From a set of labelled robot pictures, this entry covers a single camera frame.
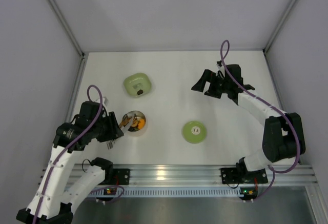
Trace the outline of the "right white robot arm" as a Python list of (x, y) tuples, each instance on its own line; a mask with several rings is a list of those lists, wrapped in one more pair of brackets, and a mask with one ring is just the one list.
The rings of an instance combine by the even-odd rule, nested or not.
[(300, 155), (306, 151), (300, 115), (282, 111), (258, 96), (253, 86), (244, 84), (240, 65), (219, 64), (218, 67), (217, 72), (204, 70), (191, 89), (217, 99), (226, 94), (264, 128), (261, 148), (241, 158), (236, 166), (243, 174), (248, 174), (283, 159), (294, 158), (294, 163), (284, 173), (293, 170), (299, 163)]

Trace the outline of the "orange food piece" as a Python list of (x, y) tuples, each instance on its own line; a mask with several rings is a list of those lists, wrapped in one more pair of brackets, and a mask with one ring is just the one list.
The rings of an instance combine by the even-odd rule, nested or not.
[(138, 129), (142, 129), (146, 124), (146, 120), (143, 118), (138, 118), (138, 123), (137, 123), (137, 127)]

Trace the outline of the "metal serving tongs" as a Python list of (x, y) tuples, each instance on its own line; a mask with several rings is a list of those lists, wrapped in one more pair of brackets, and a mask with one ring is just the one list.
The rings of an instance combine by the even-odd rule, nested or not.
[[(126, 134), (128, 130), (132, 127), (135, 118), (136, 118), (135, 113), (133, 113), (131, 116), (128, 116), (127, 114), (123, 116), (121, 123), (119, 124), (119, 128), (121, 129), (123, 134)], [(117, 138), (106, 142), (108, 150), (113, 148), (116, 140)]]

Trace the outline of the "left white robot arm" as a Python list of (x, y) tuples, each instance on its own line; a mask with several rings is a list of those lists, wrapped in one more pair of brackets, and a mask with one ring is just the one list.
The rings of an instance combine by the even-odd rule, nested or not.
[(114, 177), (113, 163), (97, 157), (67, 189), (82, 152), (94, 139), (108, 142), (123, 135), (114, 112), (107, 112), (94, 101), (83, 102), (73, 121), (57, 128), (44, 177), (32, 201), (18, 211), (16, 219), (23, 223), (71, 223), (77, 208), (94, 188), (109, 185)]

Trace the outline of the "green round lid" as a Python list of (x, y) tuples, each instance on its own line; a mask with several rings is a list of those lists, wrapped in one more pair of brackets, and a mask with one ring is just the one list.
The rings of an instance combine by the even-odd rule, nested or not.
[(207, 137), (207, 129), (203, 123), (199, 121), (189, 121), (182, 128), (183, 138), (191, 143), (198, 144), (203, 142)]

